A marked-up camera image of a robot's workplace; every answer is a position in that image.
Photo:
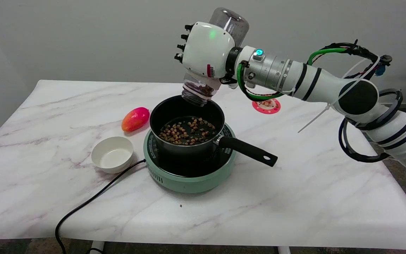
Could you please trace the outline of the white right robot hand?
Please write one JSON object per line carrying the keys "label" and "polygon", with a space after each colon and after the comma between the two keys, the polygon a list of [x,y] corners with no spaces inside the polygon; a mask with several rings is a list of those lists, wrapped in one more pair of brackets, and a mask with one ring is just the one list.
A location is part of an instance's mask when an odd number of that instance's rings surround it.
{"label": "white right robot hand", "polygon": [[234,38],[223,28],[205,22],[185,25],[185,30],[187,34],[180,36],[185,43],[177,45],[180,52],[174,59],[188,74],[218,88],[227,74],[226,62],[235,47]]}

